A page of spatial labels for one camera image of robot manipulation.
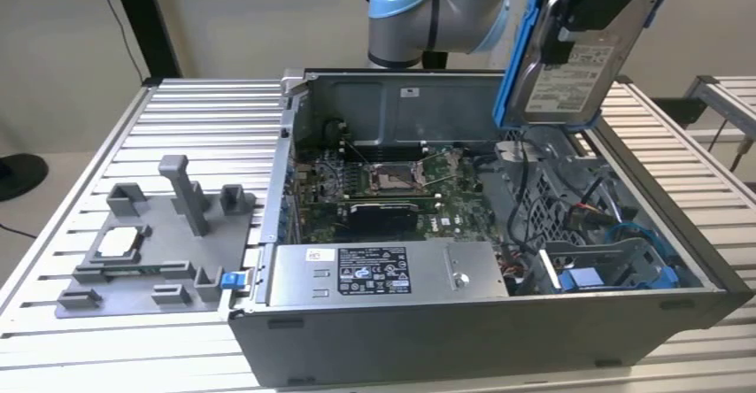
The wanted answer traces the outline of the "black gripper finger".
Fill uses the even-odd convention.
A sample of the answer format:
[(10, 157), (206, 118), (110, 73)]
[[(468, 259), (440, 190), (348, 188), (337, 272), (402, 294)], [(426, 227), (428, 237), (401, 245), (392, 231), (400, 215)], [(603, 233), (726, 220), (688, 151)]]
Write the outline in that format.
[(567, 64), (575, 45), (575, 41), (561, 41), (557, 37), (549, 38), (544, 45), (544, 63)]

